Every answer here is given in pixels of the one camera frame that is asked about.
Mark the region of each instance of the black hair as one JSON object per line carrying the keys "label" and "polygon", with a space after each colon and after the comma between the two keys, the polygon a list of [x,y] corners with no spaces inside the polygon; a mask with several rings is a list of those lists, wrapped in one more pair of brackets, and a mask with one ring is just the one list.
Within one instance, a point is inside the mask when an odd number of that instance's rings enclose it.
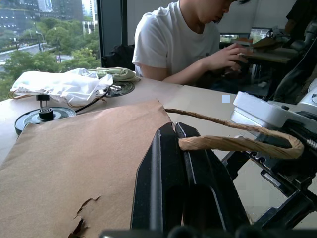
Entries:
{"label": "black hair", "polygon": [[245,3],[248,3],[249,1],[251,1],[251,0],[239,0],[239,3],[240,4],[245,4]]}

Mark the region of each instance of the man's arm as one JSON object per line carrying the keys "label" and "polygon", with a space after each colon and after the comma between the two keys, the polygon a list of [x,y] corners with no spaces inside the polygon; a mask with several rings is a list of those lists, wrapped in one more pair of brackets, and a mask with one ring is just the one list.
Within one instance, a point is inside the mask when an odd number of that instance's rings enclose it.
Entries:
{"label": "man's arm", "polygon": [[238,71],[241,68],[238,64],[239,61],[244,63],[248,62],[245,58],[239,55],[240,53],[248,55],[251,52],[238,44],[233,44],[211,56],[200,59],[183,71],[174,75],[169,75],[167,68],[150,67],[144,64],[141,64],[140,68],[142,76],[145,78],[175,84],[193,84],[207,71],[218,71],[226,67],[230,67],[234,71]]}
{"label": "man's arm", "polygon": [[183,71],[169,75],[167,68],[155,68],[146,65],[140,65],[142,76],[158,81],[164,81],[175,84],[193,84],[196,82],[207,70],[201,61],[193,63]]}

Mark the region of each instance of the white machine part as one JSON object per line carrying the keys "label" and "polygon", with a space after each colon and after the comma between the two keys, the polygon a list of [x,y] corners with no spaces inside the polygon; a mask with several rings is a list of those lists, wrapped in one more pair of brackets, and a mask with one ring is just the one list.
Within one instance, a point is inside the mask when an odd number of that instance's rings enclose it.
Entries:
{"label": "white machine part", "polygon": [[238,93],[233,104],[235,109],[231,115],[231,120],[235,123],[279,129],[284,126],[286,121],[292,120],[302,124],[307,130],[317,133],[317,121],[298,113],[306,112],[317,115],[317,79],[311,84],[308,94],[292,110],[243,92]]}

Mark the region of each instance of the gray wall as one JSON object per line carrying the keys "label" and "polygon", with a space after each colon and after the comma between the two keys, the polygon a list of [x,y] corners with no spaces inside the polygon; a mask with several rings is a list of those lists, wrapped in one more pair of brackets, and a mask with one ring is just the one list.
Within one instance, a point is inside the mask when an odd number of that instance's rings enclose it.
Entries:
{"label": "gray wall", "polygon": [[[146,12],[167,6],[177,0],[128,0],[128,43],[134,43],[135,29]],[[284,28],[286,15],[296,0],[252,0],[246,5],[231,6],[218,25],[222,33],[249,33],[252,27]]]}

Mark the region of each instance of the wooden table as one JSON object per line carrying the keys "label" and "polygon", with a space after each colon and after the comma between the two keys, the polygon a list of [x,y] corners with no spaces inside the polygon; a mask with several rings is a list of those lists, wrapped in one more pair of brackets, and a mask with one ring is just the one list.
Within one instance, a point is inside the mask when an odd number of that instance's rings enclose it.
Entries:
{"label": "wooden table", "polygon": [[[229,95],[230,103],[223,104],[222,96]],[[236,95],[200,89],[189,86],[167,84],[148,79],[142,79],[136,84],[135,90],[125,96],[107,99],[107,104],[98,102],[85,112],[103,110],[118,106],[124,106],[148,100],[158,99],[165,108],[193,111],[206,116],[229,120],[234,106],[233,101]],[[50,107],[65,106],[49,101]],[[21,100],[7,100],[0,103],[0,162],[4,160],[14,145],[17,135],[14,130],[15,120],[23,113],[37,109],[39,103],[35,98]],[[214,124],[196,118],[182,115],[170,114],[171,120],[178,121],[195,127],[201,135],[217,135],[235,137],[240,134],[252,138],[251,134]],[[222,159],[227,152],[215,151],[215,154]],[[246,211],[251,218],[256,220],[268,208],[278,207],[286,200],[277,189],[262,178],[261,168],[249,161],[239,171],[238,178],[234,183],[240,195]],[[317,193],[317,181],[311,185],[311,191]],[[307,216],[297,227],[316,228],[317,213]]]}

